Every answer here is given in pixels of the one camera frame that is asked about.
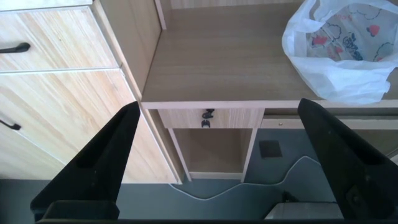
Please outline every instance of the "white cable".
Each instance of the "white cable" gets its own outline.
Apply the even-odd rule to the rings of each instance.
[[[240,183],[240,184],[236,184],[235,186],[233,186],[233,187],[231,187],[231,188],[229,188],[229,189],[227,189],[227,190],[225,190],[225,191],[223,191],[223,192],[221,192],[221,193],[219,193],[219,194],[216,194],[216,195],[214,195],[214,196],[212,196],[212,197],[210,197],[210,198],[200,198],[200,197],[196,197],[196,196],[194,196],[194,195],[192,195],[192,194],[189,194],[188,192],[185,192],[185,191],[183,191],[183,190],[181,190],[181,189],[178,189],[178,188],[174,187],[172,184],[169,184],[169,185],[170,185],[171,188],[173,188],[174,190],[176,190],[176,191],[178,191],[178,192],[181,192],[181,193],[185,194],[185,195],[188,196],[188,197],[194,198],[194,199],[196,199],[196,200],[207,201],[207,200],[214,199],[214,198],[216,198],[216,197],[218,197],[218,196],[220,196],[220,195],[223,195],[223,194],[225,194],[226,192],[229,192],[230,190],[235,189],[236,187],[239,187],[240,185],[254,185],[254,186],[268,186],[268,187],[271,187],[271,186],[278,186],[278,185],[280,185],[280,184],[283,184],[283,182],[285,182],[287,176],[289,175],[290,171],[292,171],[292,169],[293,169],[302,159],[304,159],[304,158],[310,159],[311,161],[313,161],[313,162],[315,162],[316,164],[320,165],[320,163],[319,163],[318,161],[316,161],[315,159],[312,159],[311,157],[308,157],[308,156],[303,156],[303,157],[301,157],[300,159],[297,159],[297,161],[296,161],[296,162],[290,167],[290,169],[286,172],[285,177],[283,178],[283,180],[281,180],[281,181],[278,182],[278,183],[275,183],[275,184]]]

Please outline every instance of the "desk drawer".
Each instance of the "desk drawer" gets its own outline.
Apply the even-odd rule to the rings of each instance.
[[[0,72],[118,67],[88,6],[0,13]]]
[[[206,109],[159,110],[166,128],[202,128],[202,114]],[[264,109],[215,109],[207,119],[210,128],[258,128]]]

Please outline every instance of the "gray carpet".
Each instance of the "gray carpet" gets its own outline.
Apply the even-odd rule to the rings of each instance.
[[[278,140],[283,158],[261,159],[260,140]],[[303,130],[260,130],[253,148],[245,182],[278,185],[239,185],[238,180],[194,180],[176,185],[199,198],[209,198],[234,187],[212,200],[197,200],[167,184],[123,184],[117,205],[119,218],[133,219],[235,219],[258,220],[282,200],[288,191],[302,202],[335,201],[322,168]],[[0,223],[33,223],[29,211],[32,198],[46,181],[0,180]]]

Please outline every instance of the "white plastic bag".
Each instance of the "white plastic bag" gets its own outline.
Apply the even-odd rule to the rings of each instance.
[[[398,67],[398,6],[306,0],[288,22],[282,46],[319,97],[351,105],[381,101]]]

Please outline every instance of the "wooden board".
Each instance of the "wooden board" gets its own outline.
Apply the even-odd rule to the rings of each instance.
[[[295,108],[301,98],[327,106],[282,50],[285,26],[300,4],[175,9],[161,33],[142,97],[146,108]],[[380,104],[398,107],[398,70]]]
[[[119,67],[88,6],[0,13],[0,49],[23,42],[0,54],[0,72]]]
[[[17,131],[0,124],[0,179],[52,179],[63,163]]]
[[[190,146],[190,135],[189,131],[176,131],[174,132],[173,129],[169,128],[169,133],[171,138],[173,139],[175,148],[178,153],[178,157],[181,160],[182,166],[185,171],[185,175],[187,176],[187,179],[189,181],[192,181],[191,175],[189,173],[189,165],[190,165],[190,152],[191,152],[191,146]]]
[[[149,14],[141,14],[137,13],[135,14],[136,16],[139,16],[140,18],[137,18],[138,20],[145,20],[145,22],[151,23],[153,26],[152,28],[155,29],[156,27],[156,21],[157,21],[157,15],[153,13],[156,9],[155,6],[150,2],[146,0],[133,0],[132,2],[126,2],[126,1],[115,1],[112,2],[112,5],[109,5],[109,1],[105,2],[104,7],[106,7],[106,13],[104,10],[103,5],[101,4],[101,1],[95,1],[94,4],[91,7],[91,10],[93,11],[94,16],[96,17],[96,20],[98,21],[99,26],[101,27],[101,30],[103,31],[106,40],[108,41],[112,51],[114,52],[117,60],[119,63],[122,64],[121,68],[126,75],[126,80],[127,84],[129,85],[130,89],[132,90],[132,94],[135,96],[136,100],[138,101],[142,116],[145,117],[147,121],[147,125],[150,128],[150,131],[155,137],[155,140],[157,141],[160,150],[162,151],[162,154],[166,158],[166,161],[168,165],[170,166],[173,175],[177,179],[177,182],[179,184],[182,183],[183,180],[183,167],[182,164],[178,158],[177,151],[174,147],[174,144],[172,142],[172,139],[170,137],[169,132],[167,129],[165,129],[162,125],[162,121],[160,119],[160,116],[157,111],[149,111],[149,110],[144,110],[143,106],[141,105],[141,98],[142,98],[142,92],[139,88],[143,88],[144,82],[143,80],[146,80],[147,72],[149,71],[150,67],[150,62],[147,59],[142,58],[143,51],[145,52],[146,55],[151,55],[153,56],[154,50],[156,48],[157,44],[157,39],[159,38],[159,32],[148,32],[148,31],[142,31],[142,28],[147,28],[149,27],[143,25],[143,24],[136,24],[135,26],[128,27],[126,30],[125,24],[128,24],[130,22],[135,23],[134,21],[126,21],[126,19],[136,19],[135,17],[132,17],[131,14],[135,12],[135,10],[139,10],[140,7],[132,7],[131,10],[126,10],[126,9],[119,9],[120,7],[125,7],[127,4],[144,4],[147,7],[153,7],[153,9],[148,9],[150,12]],[[139,50],[135,51],[136,46],[131,46],[131,41],[130,39],[126,39],[126,37],[129,36],[134,36],[136,39],[137,37],[145,37],[147,35],[151,35],[147,44],[150,44],[150,46],[145,47],[145,49],[142,49],[142,46],[145,45],[140,45],[137,46]],[[139,64],[138,66],[141,67],[134,67],[135,61],[134,58],[137,57],[139,60],[146,60],[146,62]]]
[[[166,128],[202,128],[205,109],[159,110]],[[210,128],[258,128],[264,109],[215,109]]]
[[[94,2],[93,10],[103,24],[109,24],[126,75],[133,82],[138,99],[144,91],[150,64],[160,35],[159,18],[154,1],[117,0]]]
[[[257,128],[241,130],[241,150],[242,150],[242,166],[243,173],[241,176],[241,182],[244,182],[246,172],[250,162],[251,153],[253,151],[254,141],[256,140]]]
[[[256,4],[274,4],[287,2],[303,2],[303,0],[168,0],[173,9],[190,9],[215,6],[245,6]]]
[[[242,173],[239,129],[174,129],[180,148],[190,152],[190,172]]]
[[[162,25],[162,29],[167,29],[167,24],[171,20],[172,5],[170,0],[155,0],[157,14],[159,15],[159,21]]]
[[[356,130],[398,130],[398,116],[337,116],[341,122]],[[267,115],[261,128],[268,129],[304,129],[298,116]]]
[[[66,164],[135,99],[120,69],[0,76],[1,112],[20,133]],[[176,183],[141,116],[124,182]]]
[[[190,172],[193,179],[225,179],[225,180],[240,180],[242,173],[232,172]]]
[[[20,9],[41,9],[48,7],[68,7],[92,4],[93,0],[0,0],[0,11]]]

